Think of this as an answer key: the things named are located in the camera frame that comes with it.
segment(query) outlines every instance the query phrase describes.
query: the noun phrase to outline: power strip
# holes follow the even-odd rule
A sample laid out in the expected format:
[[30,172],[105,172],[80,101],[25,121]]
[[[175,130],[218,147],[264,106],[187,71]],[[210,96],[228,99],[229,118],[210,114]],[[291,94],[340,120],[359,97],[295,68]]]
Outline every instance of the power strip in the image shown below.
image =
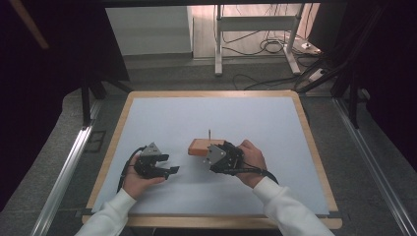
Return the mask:
[[313,75],[310,76],[309,82],[314,82],[321,78],[323,75],[325,75],[328,72],[328,70],[319,68]]

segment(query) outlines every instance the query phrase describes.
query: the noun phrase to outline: cable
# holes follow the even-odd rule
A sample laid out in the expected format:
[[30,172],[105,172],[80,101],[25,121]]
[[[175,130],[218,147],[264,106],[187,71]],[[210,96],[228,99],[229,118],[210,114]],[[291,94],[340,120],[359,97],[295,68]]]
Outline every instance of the cable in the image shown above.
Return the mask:
[[[285,13],[284,13],[284,16],[286,16],[286,12],[287,12],[287,10],[288,10],[288,4],[287,4],[287,5],[286,5],[286,7],[285,7]],[[285,32],[284,32],[284,44],[286,44],[285,38],[286,38],[286,36],[285,36]]]
[[314,4],[314,3],[311,3],[311,5],[310,5],[309,14],[307,15],[306,29],[304,30],[304,38],[305,38],[305,39],[307,39],[307,40],[308,40],[308,36],[307,36],[307,26],[309,25],[309,19],[310,19],[310,14],[312,13],[313,4]]
[[119,192],[119,190],[122,188],[123,185],[123,181],[125,180],[127,171],[128,171],[128,167],[131,166],[130,162],[132,161],[133,157],[136,155],[136,153],[138,153],[138,151],[140,150],[144,150],[146,147],[139,147],[138,149],[136,149],[132,155],[129,157],[128,161],[126,161],[125,167],[123,167],[123,171],[122,174],[120,175],[120,179],[119,179],[119,185],[117,187],[117,192]]
[[248,170],[253,170],[253,171],[254,171],[254,173],[259,173],[259,174],[261,174],[262,176],[267,176],[267,177],[269,177],[269,179],[271,179],[273,182],[275,182],[276,184],[279,184],[279,183],[278,183],[278,181],[276,180],[275,176],[273,176],[273,174],[272,174],[272,173],[270,173],[269,171],[267,171],[267,170],[265,170],[265,169],[262,169],[262,168],[260,168],[260,167],[257,167],[257,166],[254,166],[254,165],[251,165],[251,164],[249,164],[249,163],[247,163],[247,162],[245,162],[245,161],[242,161],[242,162],[243,162],[244,164],[248,165],[248,166],[253,167],[253,169],[248,168]]
[[247,89],[259,86],[259,85],[264,85],[264,86],[267,86],[267,87],[275,87],[275,86],[278,86],[278,85],[294,82],[296,79],[298,79],[298,76],[297,76],[297,77],[291,77],[291,78],[285,78],[285,79],[275,79],[275,80],[270,80],[270,81],[266,81],[266,82],[259,82],[259,81],[255,80],[254,78],[252,78],[250,76],[243,75],[243,74],[237,74],[232,79],[233,86],[235,87],[236,90],[239,90],[236,86],[236,78],[237,77],[245,77],[245,78],[255,82],[255,84],[253,84],[251,86],[248,86],[248,87],[245,87],[245,88],[243,88],[243,90],[247,90]]
[[[269,45],[272,45],[272,44],[279,44],[281,47],[279,48],[279,50],[276,50],[276,51],[271,51],[271,50],[268,50],[268,46],[269,46]],[[230,48],[230,47],[222,47],[222,48],[223,48],[223,49],[227,49],[227,50],[234,51],[234,52],[239,53],[239,54],[241,54],[241,55],[245,55],[245,56],[254,56],[254,55],[258,55],[258,54],[260,54],[260,53],[262,53],[262,52],[264,52],[264,51],[269,52],[269,53],[271,53],[271,54],[277,54],[277,53],[279,53],[280,51],[282,51],[283,46],[282,46],[282,44],[281,44],[278,40],[275,40],[275,39],[265,39],[265,40],[261,41],[261,43],[260,43],[260,48],[261,48],[261,50],[260,50],[260,51],[258,51],[258,52],[254,52],[254,53],[245,53],[245,52],[240,52],[240,51],[235,50],[235,49]]]
[[239,12],[239,15],[242,16],[242,13],[239,11],[238,5],[236,5],[236,10]]
[[273,15],[274,16],[276,16],[276,11],[278,10],[278,4],[276,4],[276,7],[275,7],[275,12],[273,13]]
[[212,33],[214,34],[214,41],[217,42],[217,37],[215,35],[215,5],[212,6]]
[[244,36],[238,37],[238,38],[233,39],[233,40],[230,40],[230,41],[226,41],[226,39],[224,39],[224,33],[223,33],[223,32],[221,33],[221,36],[223,37],[223,41],[224,41],[225,43],[231,43],[231,42],[235,42],[235,41],[238,41],[238,40],[240,40],[240,39],[243,39],[243,38],[245,38],[245,37],[248,37],[248,36],[250,36],[250,35],[253,35],[253,34],[257,33],[257,32],[260,32],[260,30],[258,30],[258,31],[254,31],[254,32],[251,32],[251,33],[249,33],[249,34],[246,34],[246,35],[244,35]]
[[308,67],[303,74],[298,78],[298,80],[296,80],[296,82],[294,83],[294,87],[292,90],[294,91],[299,91],[298,86],[302,83],[303,79],[308,78],[311,76],[312,74],[312,70],[315,68],[318,68],[319,65],[322,63],[322,60],[317,60],[315,61],[310,67]]
[[302,59],[302,58],[315,58],[315,56],[299,56],[299,57],[297,57],[296,58],[296,60],[297,60],[297,63],[299,64],[299,65],[301,65],[301,66],[303,66],[303,67],[311,67],[313,64],[314,64],[314,62],[312,63],[312,64],[310,64],[310,65],[306,65],[306,64],[304,64],[303,62],[301,62],[300,61],[300,59]]

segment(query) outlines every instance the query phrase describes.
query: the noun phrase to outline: floor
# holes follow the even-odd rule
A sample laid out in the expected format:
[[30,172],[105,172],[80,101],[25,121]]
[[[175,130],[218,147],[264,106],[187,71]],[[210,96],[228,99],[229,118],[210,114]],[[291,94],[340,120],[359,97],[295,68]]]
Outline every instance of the floor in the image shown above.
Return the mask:
[[[227,14],[239,14],[239,11],[245,11],[237,6],[227,10],[229,12],[226,10]],[[204,22],[195,22],[195,24],[210,22],[212,15]],[[203,38],[213,39],[212,35]],[[253,52],[259,49],[259,41],[262,39],[263,34],[260,34],[257,39],[251,39],[254,43],[244,43],[255,45],[254,47],[237,46],[236,48]],[[297,83],[296,80],[281,81],[287,82],[285,84],[280,81],[271,82],[292,77],[283,57],[265,57],[265,55],[240,57],[238,53],[226,52],[226,50],[224,53],[229,54],[223,54],[227,56],[224,60],[223,76],[217,77],[214,75],[213,60],[210,59],[213,49],[207,48],[205,51],[196,52],[194,59],[182,56],[126,57],[125,63],[131,81],[125,84],[136,90],[235,90],[293,89]],[[305,62],[311,64],[314,60],[315,58],[307,58]],[[52,215],[54,220],[50,222],[49,230],[46,230],[48,235],[74,235],[82,225],[79,214],[87,203],[89,190],[94,183],[94,174],[99,170],[112,129],[117,123],[118,114],[126,99],[125,92],[107,83],[104,85],[108,96],[104,99],[97,118],[99,124],[97,127],[107,132],[103,146],[96,152],[93,144],[86,146],[72,182],[69,183],[56,214]],[[310,127],[337,205],[342,213],[343,226],[333,232],[335,235],[403,235],[391,209],[387,206],[387,200],[381,194],[372,172],[365,164],[334,106],[334,101],[329,95],[331,85],[332,81],[329,81],[307,94],[301,94],[301,100],[310,120]],[[69,156],[74,140],[80,132],[82,115],[81,93],[76,90],[65,97],[63,112],[48,142],[15,195],[0,213],[2,235],[30,235],[33,231],[49,193]],[[359,104],[358,122],[361,135],[367,141],[388,181],[408,211],[411,221],[415,222],[416,172],[372,120],[366,110],[366,99]],[[122,235],[151,235],[151,232],[152,229],[126,228]]]

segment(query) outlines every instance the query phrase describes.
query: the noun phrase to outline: gray carpet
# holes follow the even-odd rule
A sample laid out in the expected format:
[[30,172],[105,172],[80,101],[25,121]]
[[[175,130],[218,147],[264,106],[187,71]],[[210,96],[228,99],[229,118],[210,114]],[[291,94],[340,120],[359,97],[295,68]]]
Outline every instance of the gray carpet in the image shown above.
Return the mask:
[[[137,90],[238,89],[258,81],[291,76],[285,63],[226,64],[224,75],[213,75],[213,65],[129,68]],[[82,226],[78,217],[89,199],[101,161],[111,140],[127,94],[105,84],[109,95],[98,114],[90,143],[83,153],[48,235],[74,235]],[[293,84],[254,89],[290,89]],[[328,91],[323,85],[316,91]],[[334,197],[343,217],[335,235],[402,235],[357,147],[347,132],[331,97],[302,96],[310,127],[325,167]],[[59,174],[74,138],[81,128],[78,91],[66,97],[57,127],[21,187],[0,214],[2,235],[29,235]],[[378,157],[382,169],[413,218],[417,212],[417,175],[366,111],[358,107],[358,122],[364,138]],[[150,229],[126,228],[122,235],[150,235]]]

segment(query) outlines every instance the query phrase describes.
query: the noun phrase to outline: wooden frame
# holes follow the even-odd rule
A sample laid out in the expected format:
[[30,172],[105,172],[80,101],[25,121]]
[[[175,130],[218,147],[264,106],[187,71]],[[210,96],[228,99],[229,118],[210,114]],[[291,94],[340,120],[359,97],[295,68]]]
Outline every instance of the wooden frame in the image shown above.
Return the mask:
[[[265,96],[289,96],[294,101],[295,108],[300,119],[300,123],[306,137],[313,162],[322,183],[324,194],[328,202],[330,212],[338,212],[333,193],[328,183],[319,152],[310,131],[306,115],[304,114],[298,94],[290,90],[276,91],[133,91],[129,94],[123,111],[117,123],[116,130],[104,157],[97,180],[92,189],[87,208],[92,208],[98,193],[104,183],[108,168],[110,167],[117,144],[121,137],[123,127],[129,115],[130,107],[136,97],[265,97]],[[83,216],[83,222],[90,218],[89,215]],[[321,221],[330,229],[340,228],[342,220],[340,217],[324,217]],[[264,215],[238,215],[238,216],[216,216],[216,215],[129,215],[127,226],[138,227],[170,227],[170,228],[225,228],[225,229],[266,229],[277,228],[276,224]]]

